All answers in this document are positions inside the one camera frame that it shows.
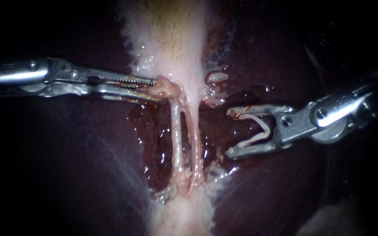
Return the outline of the left arm instrument jaw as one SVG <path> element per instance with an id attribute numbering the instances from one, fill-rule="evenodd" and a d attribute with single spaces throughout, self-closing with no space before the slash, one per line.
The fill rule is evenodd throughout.
<path id="1" fill-rule="evenodd" d="M 110 85 L 127 89 L 145 89 L 154 86 L 157 80 L 137 78 L 133 76 L 102 77 L 90 76 L 90 85 Z"/>
<path id="2" fill-rule="evenodd" d="M 127 103 L 145 104 L 156 103 L 165 104 L 165 99 L 156 98 L 146 91 L 132 90 L 123 87 L 111 86 L 84 86 L 78 92 L 81 96 L 99 97 L 105 100 L 122 101 Z"/>

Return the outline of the right arm instrument jaw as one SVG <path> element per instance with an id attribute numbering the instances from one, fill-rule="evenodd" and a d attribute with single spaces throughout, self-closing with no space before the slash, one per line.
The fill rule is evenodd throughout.
<path id="1" fill-rule="evenodd" d="M 276 117 L 282 113 L 293 113 L 295 109 L 289 105 L 274 105 L 274 104 L 265 104 L 265 105 L 248 105 L 240 107 L 231 107 L 227 109 L 226 115 L 233 120 L 241 119 L 242 115 L 271 115 Z"/>
<path id="2" fill-rule="evenodd" d="M 231 160 L 240 160 L 257 155 L 273 153 L 290 147 L 291 143 L 281 143 L 277 140 L 271 139 L 267 142 L 249 145 L 246 147 L 230 147 L 225 151 L 225 156 Z"/>

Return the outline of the right arm instrument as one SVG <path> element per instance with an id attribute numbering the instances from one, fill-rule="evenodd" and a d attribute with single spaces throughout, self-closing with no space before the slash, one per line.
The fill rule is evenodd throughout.
<path id="1" fill-rule="evenodd" d="M 358 83 L 311 101 L 301 110 L 278 114 L 273 134 L 278 146 L 303 138 L 332 144 L 377 117 L 378 84 Z"/>

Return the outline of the left arm instrument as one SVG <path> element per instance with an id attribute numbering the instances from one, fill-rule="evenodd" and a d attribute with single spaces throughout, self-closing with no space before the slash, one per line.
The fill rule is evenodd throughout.
<path id="1" fill-rule="evenodd" d="M 0 97 L 90 95 L 88 70 L 60 58 L 0 62 Z"/>

